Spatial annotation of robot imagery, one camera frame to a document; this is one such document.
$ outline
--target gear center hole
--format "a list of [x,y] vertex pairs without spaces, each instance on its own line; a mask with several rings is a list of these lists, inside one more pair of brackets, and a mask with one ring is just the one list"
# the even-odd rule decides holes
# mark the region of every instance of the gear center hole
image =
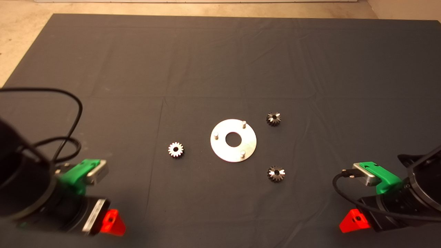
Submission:
[[238,133],[231,132],[225,137],[225,141],[231,147],[237,147],[242,143],[242,138]]

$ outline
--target gear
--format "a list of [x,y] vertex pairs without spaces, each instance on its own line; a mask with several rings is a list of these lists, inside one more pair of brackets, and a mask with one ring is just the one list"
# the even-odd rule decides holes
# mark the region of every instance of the gear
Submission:
[[282,181],[283,178],[285,177],[285,170],[283,168],[276,166],[271,166],[268,169],[267,173],[268,173],[268,178],[275,183]]
[[172,158],[180,158],[184,154],[184,147],[179,142],[171,143],[168,147],[168,153]]
[[269,113],[266,116],[266,122],[268,123],[268,125],[273,127],[279,125],[281,122],[280,113],[277,112]]

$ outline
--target metal disc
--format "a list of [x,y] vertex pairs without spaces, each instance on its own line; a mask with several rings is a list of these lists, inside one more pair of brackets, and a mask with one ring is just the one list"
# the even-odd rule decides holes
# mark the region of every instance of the metal disc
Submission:
[[[237,147],[227,144],[229,133],[237,133],[242,142]],[[228,119],[217,124],[210,136],[211,148],[220,158],[228,162],[241,162],[249,158],[256,149],[257,139],[254,130],[246,121]]]

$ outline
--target red triangular marker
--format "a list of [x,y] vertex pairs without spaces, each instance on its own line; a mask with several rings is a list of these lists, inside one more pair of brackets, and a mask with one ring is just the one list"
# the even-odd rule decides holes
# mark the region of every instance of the red triangular marker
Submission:
[[340,223],[340,230],[343,233],[366,228],[370,228],[370,225],[367,222],[366,217],[358,209],[352,209],[349,211]]
[[109,209],[103,219],[103,226],[100,233],[109,233],[115,236],[123,236],[126,232],[126,225],[121,219],[118,210]]

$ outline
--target dark gray cloth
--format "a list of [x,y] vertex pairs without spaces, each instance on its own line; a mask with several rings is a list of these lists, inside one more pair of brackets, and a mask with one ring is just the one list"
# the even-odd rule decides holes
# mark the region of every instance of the dark gray cloth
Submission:
[[[353,205],[331,180],[374,161],[400,177],[397,154],[440,144],[437,21],[54,15],[5,87],[69,90],[85,112],[84,158],[108,160],[90,195],[112,200],[122,238],[23,232],[0,225],[1,247],[439,247],[439,224],[342,234]],[[67,132],[71,100],[2,94],[1,117],[30,141]],[[267,125],[268,112],[282,115]],[[246,120],[257,149],[218,158],[225,119]],[[181,142],[185,156],[167,147]],[[47,155],[53,147],[46,147]],[[279,184],[270,165],[286,169]],[[357,181],[341,187],[373,195]]]

